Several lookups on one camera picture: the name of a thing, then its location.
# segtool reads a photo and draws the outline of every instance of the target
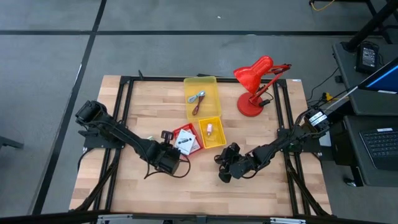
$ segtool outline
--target yellow cable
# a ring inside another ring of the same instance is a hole
[[[327,7],[329,7],[334,1],[336,1],[336,0],[332,0],[331,2],[329,2],[329,4],[327,4],[326,6],[323,6],[323,7],[320,8],[320,9],[317,9],[317,8],[313,5],[313,3],[311,3],[311,6],[312,6],[312,9],[313,9],[313,10],[319,12],[319,11],[322,11],[322,10],[326,9]]]

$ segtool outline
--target desk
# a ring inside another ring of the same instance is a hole
[[[347,163],[343,165],[358,167],[361,174],[358,178],[361,178],[366,185],[398,187],[398,172],[376,169],[359,136],[359,132],[362,130],[398,126],[398,117],[345,116],[343,122],[344,125],[341,127],[336,124],[337,128],[332,127],[331,129],[332,143],[340,149],[342,157],[348,159]]]
[[[339,44],[333,45],[336,62],[343,77],[346,88],[360,84],[368,75],[355,71],[356,53],[350,53]],[[384,63],[394,60],[398,56],[398,45],[380,45],[379,53],[384,58]],[[356,115],[398,116],[398,95],[380,94],[374,91],[355,90],[349,95],[349,101],[343,106],[352,106]],[[352,114],[345,109],[343,114]]]
[[[106,105],[108,111],[114,108],[120,78],[103,78],[98,101]],[[287,80],[287,85],[295,119],[307,109],[307,104],[301,82]],[[276,138],[279,124],[275,103],[268,104],[259,116],[248,118],[236,107],[238,97],[245,92],[240,84],[218,83],[218,91],[227,145],[236,142],[241,147],[241,152],[247,152]],[[282,101],[282,90],[279,91]],[[127,119],[129,129],[142,138],[153,136],[157,141],[161,141],[162,130],[172,131],[188,123],[183,96],[182,82],[135,81]],[[283,103],[282,111],[287,124]],[[198,130],[198,124],[194,123],[194,126]],[[214,155],[220,154],[222,149],[223,147],[202,149],[190,155],[192,168],[185,178],[174,179],[156,174],[144,180],[146,163],[126,145],[119,162],[111,211],[152,214],[292,215],[287,174],[280,152],[255,178],[233,179],[229,184],[225,184],[218,178],[218,165],[213,160]],[[70,208],[79,206],[98,182],[103,155],[104,149],[94,149],[82,160]],[[309,191],[323,209],[331,213],[318,159],[307,153],[302,153],[301,158]],[[183,174],[186,168],[185,164],[181,164],[176,175]],[[103,195],[106,195],[107,190],[105,186]],[[299,210],[303,213],[297,187],[296,195]],[[102,197],[100,208],[104,208],[104,203],[105,197]]]

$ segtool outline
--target power adapter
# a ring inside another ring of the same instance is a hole
[[[378,55],[379,49],[377,47],[369,43],[360,44],[356,54],[355,70],[365,74],[373,74],[377,70]]]

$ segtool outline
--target wooden tabletop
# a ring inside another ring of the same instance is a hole
[[[98,101],[112,112],[120,76],[104,76]],[[294,119],[307,109],[300,80],[287,80]],[[124,102],[127,88],[124,88]],[[218,83],[221,101],[221,122],[227,140],[239,144],[241,153],[258,145],[272,142],[279,127],[275,103],[264,107],[256,117],[243,116],[236,107],[238,97],[245,92],[239,83]],[[287,125],[282,89],[279,90]],[[123,113],[122,103],[119,116]],[[172,131],[188,120],[185,113],[182,82],[134,82],[127,125],[142,138],[153,136],[162,141],[163,130]],[[147,165],[131,146],[122,150],[111,211],[126,213],[170,213],[208,215],[291,216],[289,188],[283,155],[277,153],[271,163],[252,179],[232,178],[228,184],[218,178],[218,164],[213,160],[224,147],[202,149],[189,156],[190,173],[182,179],[156,174],[144,180]],[[98,182],[104,149],[94,149],[81,162],[70,208],[76,208]],[[301,154],[305,183],[327,212],[329,199],[319,161],[308,153]],[[175,175],[181,175],[187,165],[181,163]],[[303,213],[300,191],[296,186],[299,210]],[[104,187],[106,195],[108,186]],[[100,208],[104,208],[102,197]]]

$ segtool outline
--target lamp base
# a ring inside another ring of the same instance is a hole
[[[257,98],[256,102],[252,104],[249,101],[252,96],[253,94],[251,93],[243,93],[238,99],[238,110],[245,116],[257,116],[263,109],[262,106],[258,106],[258,104],[262,102],[261,97]]]

